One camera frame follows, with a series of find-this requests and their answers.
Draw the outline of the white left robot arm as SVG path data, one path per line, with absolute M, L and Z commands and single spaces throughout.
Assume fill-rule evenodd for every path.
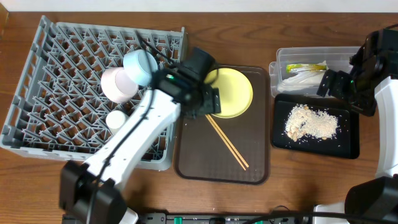
M 197 47 L 186 60 L 151 73 L 150 88 L 121 129 L 84 163 L 60 173 L 59 207 L 82 223 L 137 223 L 121 192 L 155 138 L 180 116 L 219 113 L 219 91 L 206 80 L 216 60 Z

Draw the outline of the white cup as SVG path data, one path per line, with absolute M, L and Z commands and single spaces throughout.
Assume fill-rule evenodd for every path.
M 122 111 L 115 110 L 110 112 L 106 116 L 106 125 L 109 128 L 112 135 L 115 135 L 124 123 L 128 120 L 128 115 Z

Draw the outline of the yellow plate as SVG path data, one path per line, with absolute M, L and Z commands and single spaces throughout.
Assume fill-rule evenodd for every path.
M 249 79 L 238 70 L 219 68 L 212 70 L 205 78 L 205 83 L 219 89 L 221 112 L 218 118 L 234 118 L 243 114 L 253 99 L 253 89 Z

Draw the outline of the leftover rice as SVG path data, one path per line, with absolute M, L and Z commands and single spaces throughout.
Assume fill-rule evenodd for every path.
M 289 112 L 284 133 L 297 142 L 303 138 L 333 139 L 339 128 L 338 118 L 326 110 L 316 110 L 309 105 L 297 104 Z

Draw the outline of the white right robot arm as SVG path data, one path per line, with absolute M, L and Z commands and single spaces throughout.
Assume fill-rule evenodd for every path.
M 379 114 L 380 151 L 375 178 L 352 187 L 344 202 L 317 205 L 315 212 L 341 218 L 312 217 L 312 223 L 397 222 L 397 25 L 370 33 L 349 60 L 352 69 L 327 70 L 317 94 L 333 96 L 366 116 Z

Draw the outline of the pink bowl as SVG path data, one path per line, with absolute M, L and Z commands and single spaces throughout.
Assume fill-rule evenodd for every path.
M 105 96 L 115 103 L 126 103 L 139 90 L 122 67 L 108 68 L 101 76 L 101 89 Z

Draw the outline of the light blue bowl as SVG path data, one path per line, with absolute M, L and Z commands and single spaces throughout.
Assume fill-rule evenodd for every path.
M 152 73 L 158 70 L 156 59 L 142 49 L 127 53 L 123 58 L 123 67 L 128 77 L 140 86 L 149 85 Z

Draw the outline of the green yellow snack wrapper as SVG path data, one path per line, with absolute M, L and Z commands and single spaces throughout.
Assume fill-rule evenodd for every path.
M 326 70 L 327 68 L 328 68 L 327 65 L 322 63 L 318 64 L 296 63 L 296 64 L 287 65 L 285 71 L 287 73 L 300 73 L 300 72 L 314 71 L 314 70 Z

